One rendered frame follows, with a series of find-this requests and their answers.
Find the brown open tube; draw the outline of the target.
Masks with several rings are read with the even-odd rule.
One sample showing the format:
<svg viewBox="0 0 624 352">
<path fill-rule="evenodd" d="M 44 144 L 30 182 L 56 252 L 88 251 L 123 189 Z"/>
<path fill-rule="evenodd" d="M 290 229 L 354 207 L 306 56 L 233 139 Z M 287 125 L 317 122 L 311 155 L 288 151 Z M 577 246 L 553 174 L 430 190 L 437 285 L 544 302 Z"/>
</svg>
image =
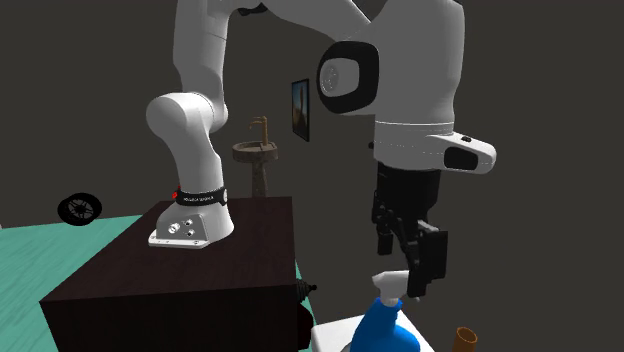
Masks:
<svg viewBox="0 0 624 352">
<path fill-rule="evenodd" d="M 475 352 L 478 336 L 467 327 L 458 327 L 451 352 Z"/>
</svg>

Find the black wheel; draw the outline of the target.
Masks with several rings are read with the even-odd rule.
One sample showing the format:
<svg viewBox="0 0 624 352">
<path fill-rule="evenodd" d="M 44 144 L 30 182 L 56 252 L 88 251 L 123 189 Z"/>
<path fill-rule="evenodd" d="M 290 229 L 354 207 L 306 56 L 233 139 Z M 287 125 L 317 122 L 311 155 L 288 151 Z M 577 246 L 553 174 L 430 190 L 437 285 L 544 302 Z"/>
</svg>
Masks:
<svg viewBox="0 0 624 352">
<path fill-rule="evenodd" d="M 79 192 L 63 199 L 57 206 L 59 218 L 72 226 L 86 226 L 97 219 L 102 204 L 97 197 Z"/>
</svg>

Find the dark robot stand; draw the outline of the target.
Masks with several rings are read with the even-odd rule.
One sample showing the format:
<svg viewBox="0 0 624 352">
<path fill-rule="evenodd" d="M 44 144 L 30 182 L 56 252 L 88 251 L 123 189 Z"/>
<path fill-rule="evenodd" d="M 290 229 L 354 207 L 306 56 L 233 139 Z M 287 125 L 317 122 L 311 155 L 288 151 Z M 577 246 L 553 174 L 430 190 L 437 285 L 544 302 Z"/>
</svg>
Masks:
<svg viewBox="0 0 624 352">
<path fill-rule="evenodd" d="M 59 352 L 299 352 L 292 200 L 229 202 L 232 234 L 202 249 L 148 244 L 162 201 L 40 302 Z"/>
</svg>

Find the blue spray bottle white nozzle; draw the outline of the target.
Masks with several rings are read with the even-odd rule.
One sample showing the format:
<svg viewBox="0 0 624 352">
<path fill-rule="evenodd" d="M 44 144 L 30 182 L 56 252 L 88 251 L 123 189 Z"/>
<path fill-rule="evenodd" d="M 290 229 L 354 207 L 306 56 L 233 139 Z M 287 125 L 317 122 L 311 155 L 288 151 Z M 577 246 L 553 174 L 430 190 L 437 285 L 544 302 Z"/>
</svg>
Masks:
<svg viewBox="0 0 624 352">
<path fill-rule="evenodd" d="M 358 324 L 349 352 L 421 352 L 415 335 L 397 324 L 408 279 L 408 270 L 384 271 L 372 277 L 379 296 Z"/>
</svg>

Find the black knobbed object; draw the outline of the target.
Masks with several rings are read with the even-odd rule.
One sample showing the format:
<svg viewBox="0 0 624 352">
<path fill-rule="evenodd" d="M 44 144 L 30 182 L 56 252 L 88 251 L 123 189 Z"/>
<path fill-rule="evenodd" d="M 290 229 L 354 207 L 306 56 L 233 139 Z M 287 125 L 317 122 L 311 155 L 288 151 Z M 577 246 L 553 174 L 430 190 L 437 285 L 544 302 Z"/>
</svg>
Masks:
<svg viewBox="0 0 624 352">
<path fill-rule="evenodd" d="M 296 279 L 298 350 L 305 350 L 310 345 L 311 329 L 314 326 L 314 318 L 310 310 L 304 307 L 303 302 L 309 294 L 316 289 L 316 285 L 311 285 L 303 279 Z"/>
</svg>

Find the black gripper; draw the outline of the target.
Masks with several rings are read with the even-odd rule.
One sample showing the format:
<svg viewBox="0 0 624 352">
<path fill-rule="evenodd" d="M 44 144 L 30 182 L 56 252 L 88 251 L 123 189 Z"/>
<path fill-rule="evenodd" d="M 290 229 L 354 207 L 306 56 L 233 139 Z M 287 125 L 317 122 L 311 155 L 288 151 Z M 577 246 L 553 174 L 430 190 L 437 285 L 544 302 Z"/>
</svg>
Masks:
<svg viewBox="0 0 624 352">
<path fill-rule="evenodd" d="M 372 208 L 377 253 L 392 253 L 395 215 L 400 217 L 397 238 L 408 264 L 410 298 L 424 296 L 433 280 L 446 275 L 448 232 L 427 223 L 428 212 L 438 200 L 440 179 L 440 170 L 402 170 L 377 164 Z"/>
</svg>

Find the brown pedestal sink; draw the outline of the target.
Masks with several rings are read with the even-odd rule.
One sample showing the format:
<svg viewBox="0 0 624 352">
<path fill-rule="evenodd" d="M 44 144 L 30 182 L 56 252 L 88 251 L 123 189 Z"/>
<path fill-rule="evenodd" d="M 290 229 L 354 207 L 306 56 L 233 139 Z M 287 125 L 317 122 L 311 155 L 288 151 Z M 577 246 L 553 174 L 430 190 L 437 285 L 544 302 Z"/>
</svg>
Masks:
<svg viewBox="0 0 624 352">
<path fill-rule="evenodd" d="M 266 197 L 268 182 L 265 164 L 279 158 L 278 147 L 268 138 L 268 118 L 266 116 L 254 117 L 249 124 L 261 125 L 261 139 L 259 141 L 247 141 L 236 143 L 232 146 L 233 159 L 240 163 L 251 165 L 251 188 L 253 197 Z"/>
</svg>

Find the dark framed wall picture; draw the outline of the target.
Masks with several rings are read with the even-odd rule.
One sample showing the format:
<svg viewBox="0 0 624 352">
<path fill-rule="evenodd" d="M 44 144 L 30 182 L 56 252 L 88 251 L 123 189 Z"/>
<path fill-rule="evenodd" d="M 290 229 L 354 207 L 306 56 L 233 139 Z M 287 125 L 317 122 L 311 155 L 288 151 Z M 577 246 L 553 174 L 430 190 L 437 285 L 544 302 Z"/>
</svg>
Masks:
<svg viewBox="0 0 624 352">
<path fill-rule="evenodd" d="M 309 80 L 303 79 L 291 84 L 292 98 L 292 131 L 305 140 L 310 141 L 309 126 Z"/>
</svg>

